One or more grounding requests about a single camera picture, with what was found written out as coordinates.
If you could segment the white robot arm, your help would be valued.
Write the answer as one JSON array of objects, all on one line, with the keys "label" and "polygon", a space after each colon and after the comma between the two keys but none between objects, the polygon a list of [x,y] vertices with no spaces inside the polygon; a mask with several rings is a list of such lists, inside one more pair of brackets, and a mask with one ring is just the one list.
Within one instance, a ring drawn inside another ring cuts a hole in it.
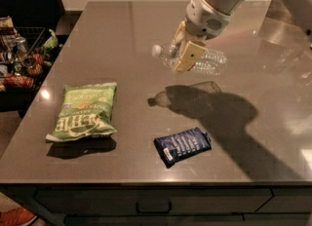
[{"label": "white robot arm", "polygon": [[[173,39],[177,52],[173,71],[184,73],[208,52],[206,42],[219,36],[231,22],[235,11],[245,1],[255,0],[190,0],[185,17]],[[281,0],[306,38],[312,32],[312,0]]]}]

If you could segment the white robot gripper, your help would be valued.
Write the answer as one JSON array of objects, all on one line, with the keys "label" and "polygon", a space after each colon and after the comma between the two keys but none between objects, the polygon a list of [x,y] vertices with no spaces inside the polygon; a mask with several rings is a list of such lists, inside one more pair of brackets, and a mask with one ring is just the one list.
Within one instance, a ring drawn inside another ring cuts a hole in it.
[{"label": "white robot gripper", "polygon": [[178,73],[189,71],[206,51],[206,45],[202,42],[186,43],[186,30],[194,36],[213,39],[230,21],[230,16],[216,10],[206,0],[191,0],[186,8],[185,21],[178,25],[170,46],[170,56],[177,58],[174,71]]}]

